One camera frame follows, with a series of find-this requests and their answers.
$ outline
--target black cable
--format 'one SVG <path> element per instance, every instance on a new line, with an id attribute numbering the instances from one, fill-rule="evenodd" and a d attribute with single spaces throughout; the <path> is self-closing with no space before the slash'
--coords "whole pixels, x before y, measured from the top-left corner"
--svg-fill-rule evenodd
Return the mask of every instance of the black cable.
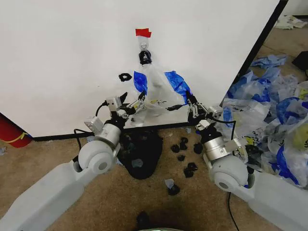
<path id="1" fill-rule="evenodd" d="M 222 121 L 222 120 L 218 120 L 218 119 L 215 119 L 215 118 L 210 118 L 210 119 L 212 119 L 216 122 L 222 123 L 222 124 L 233 124 L 232 133 L 231 133 L 231 140 L 233 140 L 235 124 L 236 124 L 235 120 L 233 120 L 233 121 Z"/>
<path id="2" fill-rule="evenodd" d="M 235 222 L 235 220 L 234 220 L 233 214 L 232 214 L 231 209 L 230 209 L 230 197 L 231 197 L 231 192 L 228 193 L 228 199 L 227 199 L 228 210 L 229 210 L 231 219 L 232 219 L 232 221 L 233 221 L 233 223 L 234 223 L 234 225 L 235 225 L 235 227 L 236 227 L 236 230 L 237 230 L 237 231 L 240 231 L 240 230 L 239 230 L 239 227 L 237 227 L 237 224 L 236 224 L 236 222 Z"/>
<path id="3" fill-rule="evenodd" d="M 233 140 L 233 136 L 234 136 L 234 130 L 235 130 L 235 124 L 236 124 L 236 121 L 222 121 L 222 120 L 218 120 L 218 119 L 215 119 L 215 118 L 211 118 L 212 120 L 216 121 L 216 122 L 219 122 L 219 123 L 223 123 L 223 124 L 233 124 L 233 128 L 232 128 L 232 133 L 231 133 L 231 140 Z M 233 214 L 231 212 L 231 208 L 230 208 L 230 197 L 231 197 L 231 192 L 228 193 L 228 199 L 227 199 L 227 205 L 228 205 L 228 211 L 229 211 L 229 214 L 231 216 L 231 219 L 236 227 L 236 230 L 239 231 L 239 228 L 237 227 L 237 224 L 234 220 L 234 217 L 233 217 Z"/>
<path id="4" fill-rule="evenodd" d="M 84 131 L 84 130 L 80 130 L 80 129 L 74 129 L 74 134 L 77 135 L 77 131 L 81 131 L 83 133 L 89 133 L 89 134 L 92 134 L 92 132 L 89 132 L 89 131 Z M 81 143 L 80 143 L 80 140 L 79 140 L 79 137 L 76 136 L 76 139 L 77 139 L 77 143 L 78 143 L 78 147 L 79 147 L 79 150 L 81 150 Z"/>
<path id="5" fill-rule="evenodd" d="M 99 112 L 100 108 L 103 107 L 103 106 L 107 106 L 107 102 L 106 102 L 106 101 L 103 102 L 103 103 L 101 104 L 101 106 L 99 106 L 99 107 L 97 108 L 96 113 L 95 113 L 95 116 L 98 115 L 98 112 Z"/>

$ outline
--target small black object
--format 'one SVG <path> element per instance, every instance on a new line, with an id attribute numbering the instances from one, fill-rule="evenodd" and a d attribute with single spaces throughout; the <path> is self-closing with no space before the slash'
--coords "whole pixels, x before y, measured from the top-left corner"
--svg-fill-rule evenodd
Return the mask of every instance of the small black object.
<path id="1" fill-rule="evenodd" d="M 193 151 L 196 153 L 196 154 L 201 154 L 203 150 L 203 145 L 201 143 L 195 143 L 193 145 Z"/>
<path id="2" fill-rule="evenodd" d="M 198 170 L 198 167 L 197 167 L 197 165 L 196 165 L 194 162 L 188 163 L 187 168 L 188 168 L 189 170 L 191 170 L 191 171 L 196 171 L 196 170 Z"/>
<path id="3" fill-rule="evenodd" d="M 168 194 L 170 196 L 174 196 L 180 192 L 180 188 L 178 185 L 174 184 L 171 189 L 168 189 Z"/>
<path id="4" fill-rule="evenodd" d="M 183 143 L 188 143 L 188 139 L 187 139 L 186 137 L 182 137 L 182 138 L 181 138 L 181 142 L 183 142 Z"/>
<path id="5" fill-rule="evenodd" d="M 179 155 L 178 156 L 178 161 L 183 161 L 185 159 L 185 156 L 184 155 Z"/>
<path id="6" fill-rule="evenodd" d="M 174 152 L 174 153 L 178 153 L 180 151 L 180 148 L 177 144 L 174 144 L 171 146 L 171 150 Z"/>
<path id="7" fill-rule="evenodd" d="M 174 110 L 179 110 L 181 107 L 183 107 L 184 105 L 181 105 L 181 104 L 177 104 L 177 105 L 174 105 L 174 106 L 172 106 L 172 107 L 167 107 L 166 109 L 168 110 L 168 111 L 174 111 Z"/>
<path id="8" fill-rule="evenodd" d="M 121 95 L 120 96 L 120 101 L 121 101 L 121 103 L 123 104 L 124 103 L 124 101 L 125 101 L 125 99 L 126 99 L 126 97 L 127 97 L 127 92 L 125 92 L 123 95 Z"/>
<path id="9" fill-rule="evenodd" d="M 145 229 L 149 229 L 150 228 L 150 217 L 149 215 L 142 211 L 139 213 L 139 215 L 137 216 L 137 228 L 138 230 L 145 230 Z"/>
<path id="10" fill-rule="evenodd" d="M 150 64 L 152 62 L 151 53 L 148 50 L 141 51 L 139 53 L 139 60 L 142 65 Z"/>
<path id="11" fill-rule="evenodd" d="M 193 177 L 193 171 L 191 171 L 189 168 L 184 169 L 184 175 L 186 178 Z"/>
<path id="12" fill-rule="evenodd" d="M 247 171 L 249 174 L 253 174 L 255 170 L 252 167 L 247 166 Z"/>
<path id="13" fill-rule="evenodd" d="M 308 70 L 308 51 L 302 51 L 292 63 L 302 71 Z"/>
<path id="14" fill-rule="evenodd" d="M 186 144 L 184 142 L 180 143 L 180 149 L 181 150 L 187 150 L 187 146 L 186 146 Z"/>
<path id="15" fill-rule="evenodd" d="M 131 80 L 132 76 L 129 73 L 122 73 L 119 75 L 119 79 L 121 82 L 129 81 Z"/>

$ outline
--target white plastic bag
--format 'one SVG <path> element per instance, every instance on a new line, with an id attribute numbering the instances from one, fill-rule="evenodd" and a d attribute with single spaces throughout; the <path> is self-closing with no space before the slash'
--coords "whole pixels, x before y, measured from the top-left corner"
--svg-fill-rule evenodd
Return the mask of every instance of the white plastic bag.
<path id="1" fill-rule="evenodd" d="M 223 102 L 224 113 L 220 120 L 236 120 L 236 136 L 246 136 L 249 144 L 258 144 L 264 134 L 270 103 L 259 103 L 255 100 L 225 99 Z M 216 123 L 215 127 L 225 139 L 230 139 L 233 124 Z"/>

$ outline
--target brown carpet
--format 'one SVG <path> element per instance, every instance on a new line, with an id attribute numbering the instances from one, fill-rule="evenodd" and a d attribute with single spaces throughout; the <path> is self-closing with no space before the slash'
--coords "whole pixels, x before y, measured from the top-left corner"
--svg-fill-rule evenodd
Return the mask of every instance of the brown carpet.
<path id="1" fill-rule="evenodd" d="M 160 131 L 164 138 L 163 153 L 155 173 L 146 180 L 132 178 L 122 166 L 98 176 L 85 189 L 82 197 L 69 208 L 49 231 L 131 231 L 136 217 L 146 211 L 152 223 L 186 231 L 233 231 L 235 227 L 227 211 L 226 193 L 208 177 L 201 155 L 193 152 L 200 137 L 181 128 Z M 189 139 L 183 162 L 171 152 L 171 145 L 185 136 Z M 32 142 L 15 149 L 8 144 L 0 156 L 0 217 L 24 190 L 60 163 L 70 161 L 78 153 L 76 140 Z M 183 169 L 195 162 L 198 170 L 185 178 Z M 181 188 L 170 196 L 164 179 L 173 178 Z M 278 230 L 255 214 L 241 199 L 231 197 L 231 209 L 240 230 Z"/>

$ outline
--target black fabric piece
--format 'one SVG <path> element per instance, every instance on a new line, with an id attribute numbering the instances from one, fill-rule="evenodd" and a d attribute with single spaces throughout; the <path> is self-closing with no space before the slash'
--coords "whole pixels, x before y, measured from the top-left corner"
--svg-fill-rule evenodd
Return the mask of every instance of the black fabric piece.
<path id="1" fill-rule="evenodd" d="M 193 177 L 193 171 L 191 171 L 190 169 L 186 168 L 186 169 L 184 169 L 184 175 L 185 175 L 186 178 Z"/>
<path id="2" fill-rule="evenodd" d="M 151 53 L 148 50 L 141 51 L 139 53 L 139 60 L 142 65 L 152 63 Z"/>
<path id="3" fill-rule="evenodd" d="M 201 143 L 195 143 L 193 145 L 193 151 L 196 153 L 196 154 L 201 154 L 202 153 L 202 150 L 203 150 L 203 145 Z"/>
<path id="4" fill-rule="evenodd" d="M 167 107 L 166 109 L 168 110 L 168 111 L 174 111 L 174 110 L 179 110 L 181 107 L 183 107 L 184 105 L 181 105 L 181 104 L 177 104 L 177 105 L 174 105 L 174 106 L 172 106 L 172 107 Z"/>
<path id="5" fill-rule="evenodd" d="M 178 161 L 183 161 L 185 159 L 185 156 L 184 155 L 179 155 L 178 156 Z"/>
<path id="6" fill-rule="evenodd" d="M 163 139 L 156 130 L 123 133 L 120 144 L 117 157 L 133 178 L 143 180 L 154 173 L 163 150 Z M 136 159 L 142 160 L 141 167 L 132 166 L 131 161 Z"/>
<path id="7" fill-rule="evenodd" d="M 188 143 L 188 139 L 187 139 L 186 137 L 182 137 L 182 138 L 181 138 L 181 142 L 183 142 L 183 143 Z"/>
<path id="8" fill-rule="evenodd" d="M 194 162 L 188 163 L 187 168 L 188 168 L 190 171 L 196 171 L 196 170 L 198 170 L 198 167 L 197 167 L 197 165 L 196 165 Z"/>
<path id="9" fill-rule="evenodd" d="M 184 142 L 180 143 L 180 149 L 181 150 L 187 150 L 187 146 L 186 146 L 186 144 Z"/>
<path id="10" fill-rule="evenodd" d="M 180 192 L 180 188 L 178 185 L 174 184 L 171 189 L 168 189 L 168 194 L 170 196 L 174 196 Z"/>
<path id="11" fill-rule="evenodd" d="M 302 71 L 308 70 L 308 51 L 302 51 L 292 63 Z"/>
<path id="12" fill-rule="evenodd" d="M 119 79 L 121 82 L 129 81 L 131 80 L 132 76 L 129 73 L 122 73 L 119 75 Z"/>
<path id="13" fill-rule="evenodd" d="M 174 153 L 178 153 L 180 151 L 180 147 L 177 144 L 174 144 L 174 145 L 171 146 L 171 150 Z"/>

